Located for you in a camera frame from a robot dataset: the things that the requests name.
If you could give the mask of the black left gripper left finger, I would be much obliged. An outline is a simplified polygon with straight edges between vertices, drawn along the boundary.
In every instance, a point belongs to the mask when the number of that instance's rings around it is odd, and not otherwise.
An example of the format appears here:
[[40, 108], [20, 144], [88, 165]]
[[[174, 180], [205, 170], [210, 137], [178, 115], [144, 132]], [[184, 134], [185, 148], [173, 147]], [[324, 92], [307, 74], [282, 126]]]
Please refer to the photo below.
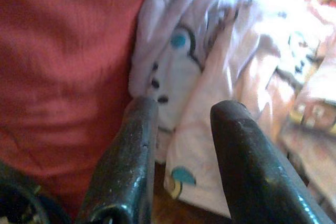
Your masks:
[[151, 223], [158, 104], [138, 97], [92, 175], [76, 223]]

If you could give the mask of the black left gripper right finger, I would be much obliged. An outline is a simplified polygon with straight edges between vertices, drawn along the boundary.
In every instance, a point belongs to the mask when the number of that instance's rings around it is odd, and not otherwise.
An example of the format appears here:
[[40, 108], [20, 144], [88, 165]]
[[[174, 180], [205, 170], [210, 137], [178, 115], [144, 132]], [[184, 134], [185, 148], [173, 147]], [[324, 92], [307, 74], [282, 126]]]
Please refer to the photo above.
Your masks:
[[211, 129], [233, 223], [329, 223], [306, 185], [247, 108], [221, 101]]

